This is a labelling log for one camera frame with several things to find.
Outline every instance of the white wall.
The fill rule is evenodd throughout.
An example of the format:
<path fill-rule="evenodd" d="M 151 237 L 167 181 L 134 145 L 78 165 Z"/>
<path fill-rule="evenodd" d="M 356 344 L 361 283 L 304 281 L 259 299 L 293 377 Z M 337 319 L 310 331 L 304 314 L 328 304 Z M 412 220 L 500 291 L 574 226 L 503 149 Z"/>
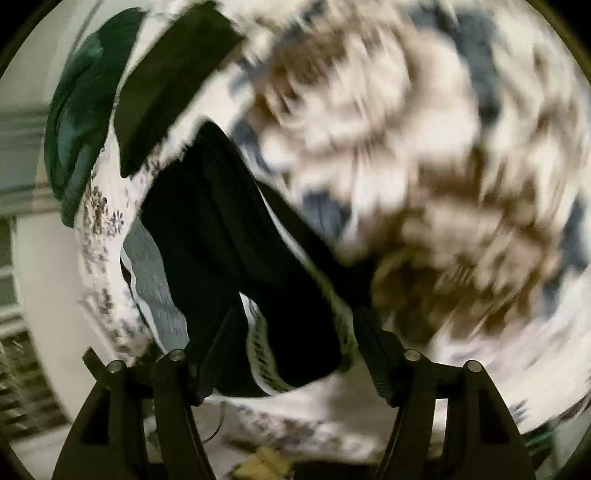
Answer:
<path fill-rule="evenodd" d="M 14 265 L 19 300 L 38 357 L 67 415 L 78 414 L 95 381 L 82 362 L 89 346 L 104 355 L 82 315 L 77 246 L 57 212 L 17 219 Z"/>
<path fill-rule="evenodd" d="M 144 7 L 151 0 L 62 0 L 25 40 L 0 78 L 0 109 L 48 105 L 59 82 L 67 56 L 90 10 L 100 8 L 84 37 L 116 13 Z"/>

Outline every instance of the cable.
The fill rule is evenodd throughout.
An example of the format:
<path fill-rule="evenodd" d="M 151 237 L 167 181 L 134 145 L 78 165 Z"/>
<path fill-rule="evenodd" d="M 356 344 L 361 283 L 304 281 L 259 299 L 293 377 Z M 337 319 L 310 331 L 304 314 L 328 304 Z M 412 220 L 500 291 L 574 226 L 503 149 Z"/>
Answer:
<path fill-rule="evenodd" d="M 219 422 L 219 424 L 217 426 L 217 429 L 208 438 L 206 438 L 204 441 L 201 442 L 203 445 L 205 445 L 210 440 L 213 440 L 213 438 L 218 433 L 220 433 L 220 430 L 222 429 L 222 424 L 223 424 L 223 421 L 224 421 L 225 416 L 226 416 L 226 403 L 223 402 L 222 404 L 220 404 L 220 422 Z"/>

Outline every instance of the window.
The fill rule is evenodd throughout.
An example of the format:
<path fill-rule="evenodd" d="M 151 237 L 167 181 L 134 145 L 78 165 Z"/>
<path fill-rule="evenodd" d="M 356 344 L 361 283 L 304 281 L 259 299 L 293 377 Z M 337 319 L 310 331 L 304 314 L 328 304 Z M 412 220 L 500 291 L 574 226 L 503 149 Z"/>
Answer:
<path fill-rule="evenodd" d="M 67 423 L 35 355 L 18 304 L 12 228 L 0 219 L 0 429 L 9 440 Z"/>

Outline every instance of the green fabric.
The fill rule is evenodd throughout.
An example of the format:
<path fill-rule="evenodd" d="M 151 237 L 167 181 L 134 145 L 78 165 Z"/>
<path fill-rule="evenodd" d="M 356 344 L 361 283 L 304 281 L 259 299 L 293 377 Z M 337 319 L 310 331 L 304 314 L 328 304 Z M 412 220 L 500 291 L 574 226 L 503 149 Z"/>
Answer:
<path fill-rule="evenodd" d="M 45 165 L 61 221 L 74 216 L 105 143 L 117 85 L 144 13 L 130 8 L 90 35 L 68 62 L 51 101 Z"/>
<path fill-rule="evenodd" d="M 139 170 L 202 83 L 240 42 L 213 2 L 191 7 L 127 78 L 115 111 L 121 176 Z"/>

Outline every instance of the yellow object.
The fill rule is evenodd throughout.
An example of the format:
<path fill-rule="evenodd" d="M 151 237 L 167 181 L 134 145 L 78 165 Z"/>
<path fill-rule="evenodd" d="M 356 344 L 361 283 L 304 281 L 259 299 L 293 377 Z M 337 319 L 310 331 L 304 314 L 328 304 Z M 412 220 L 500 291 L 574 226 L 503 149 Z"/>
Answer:
<path fill-rule="evenodd" d="M 282 480 L 290 471 L 290 463 L 268 447 L 259 448 L 233 476 L 240 480 Z"/>

